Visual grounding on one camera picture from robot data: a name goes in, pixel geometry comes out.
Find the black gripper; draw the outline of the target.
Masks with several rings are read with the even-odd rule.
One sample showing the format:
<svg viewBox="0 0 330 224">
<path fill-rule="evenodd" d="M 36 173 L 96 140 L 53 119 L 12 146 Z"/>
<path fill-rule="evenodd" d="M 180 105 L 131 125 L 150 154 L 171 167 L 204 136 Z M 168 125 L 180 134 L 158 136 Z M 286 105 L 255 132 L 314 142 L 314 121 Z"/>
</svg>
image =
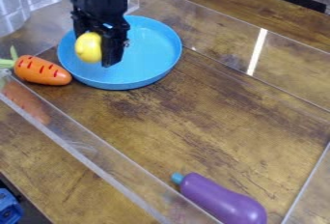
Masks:
<svg viewBox="0 0 330 224">
<path fill-rule="evenodd" d="M 80 37 L 87 32 L 93 32 L 103 24 L 101 32 L 101 66 L 109 68 L 117 64 L 124 55 L 128 44 L 128 23 L 124 13 L 128 10 L 128 0 L 71 0 L 73 11 L 75 36 Z"/>
</svg>

